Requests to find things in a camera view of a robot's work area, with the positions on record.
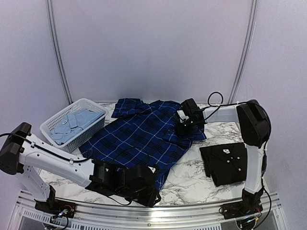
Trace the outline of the blue plaid long sleeve shirt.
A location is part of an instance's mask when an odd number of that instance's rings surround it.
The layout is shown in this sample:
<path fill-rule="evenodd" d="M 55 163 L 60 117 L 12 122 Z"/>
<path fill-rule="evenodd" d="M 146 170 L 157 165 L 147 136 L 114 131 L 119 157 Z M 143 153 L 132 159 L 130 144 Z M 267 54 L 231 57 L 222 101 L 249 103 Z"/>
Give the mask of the blue plaid long sleeve shirt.
<path fill-rule="evenodd" d="M 178 102 L 124 98 L 115 105 L 111 123 L 95 133 L 79 147 L 83 156 L 92 150 L 91 158 L 128 169 L 137 166 L 158 166 L 155 186 L 160 190 L 171 168 L 195 141 L 206 139 L 204 129 L 180 136 L 176 131 L 179 121 Z"/>

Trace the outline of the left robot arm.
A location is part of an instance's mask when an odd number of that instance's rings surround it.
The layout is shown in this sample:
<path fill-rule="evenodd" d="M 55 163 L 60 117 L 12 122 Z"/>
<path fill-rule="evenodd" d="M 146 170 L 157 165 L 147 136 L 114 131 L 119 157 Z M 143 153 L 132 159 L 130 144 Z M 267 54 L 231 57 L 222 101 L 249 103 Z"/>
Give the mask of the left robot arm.
<path fill-rule="evenodd" d="M 56 199 L 55 189 L 43 181 L 36 168 L 64 177 L 103 196 L 120 196 L 128 203 L 153 207 L 161 201 L 155 187 L 159 169 L 156 165 L 127 168 L 93 159 L 90 154 L 80 158 L 43 142 L 31 133 L 31 127 L 23 122 L 11 133 L 1 134 L 6 140 L 0 149 L 0 169 L 20 178 L 36 201 L 38 210 L 57 213 L 64 204 Z"/>

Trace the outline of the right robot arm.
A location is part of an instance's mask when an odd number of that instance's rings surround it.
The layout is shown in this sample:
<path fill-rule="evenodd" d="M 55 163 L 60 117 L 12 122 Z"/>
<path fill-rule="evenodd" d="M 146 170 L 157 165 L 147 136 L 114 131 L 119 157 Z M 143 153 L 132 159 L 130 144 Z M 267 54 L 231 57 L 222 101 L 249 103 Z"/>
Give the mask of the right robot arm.
<path fill-rule="evenodd" d="M 247 178 L 242 191 L 242 201 L 238 211 L 247 215 L 259 203 L 264 192 L 263 176 L 267 167 L 267 143 L 272 132 L 270 118 L 257 100 L 230 104 L 208 104 L 200 108 L 194 99 L 185 100 L 180 105 L 184 117 L 178 115 L 177 133 L 189 135 L 207 123 L 232 122 L 239 125 L 241 137 L 247 149 Z"/>

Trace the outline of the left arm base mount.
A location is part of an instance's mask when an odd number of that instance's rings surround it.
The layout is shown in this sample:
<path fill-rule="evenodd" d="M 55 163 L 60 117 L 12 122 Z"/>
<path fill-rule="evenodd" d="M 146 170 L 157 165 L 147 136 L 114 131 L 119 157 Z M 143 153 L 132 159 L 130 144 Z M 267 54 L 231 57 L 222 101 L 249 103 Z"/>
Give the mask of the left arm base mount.
<path fill-rule="evenodd" d="M 58 215 L 63 210 L 67 209 L 68 212 L 66 213 L 66 216 L 68 218 L 74 217 L 76 207 L 77 207 L 76 203 L 68 202 L 64 200 L 56 200 L 53 204 L 50 204 L 49 202 L 36 201 L 36 204 L 35 204 L 36 210 L 39 210 L 45 213 L 49 213 L 49 214 L 53 214 L 53 215 Z"/>

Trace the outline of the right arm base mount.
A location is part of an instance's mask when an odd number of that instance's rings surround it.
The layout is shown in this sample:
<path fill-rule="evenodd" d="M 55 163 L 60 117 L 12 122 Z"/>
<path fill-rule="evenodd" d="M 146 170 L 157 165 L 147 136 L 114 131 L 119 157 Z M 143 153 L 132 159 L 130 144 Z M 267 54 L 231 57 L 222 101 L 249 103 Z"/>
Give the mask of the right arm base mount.
<path fill-rule="evenodd" d="M 232 219 L 257 213 L 259 214 L 262 210 L 263 207 L 261 202 L 249 206 L 243 201 L 238 201 L 221 205 L 219 213 L 223 215 L 224 219 Z"/>

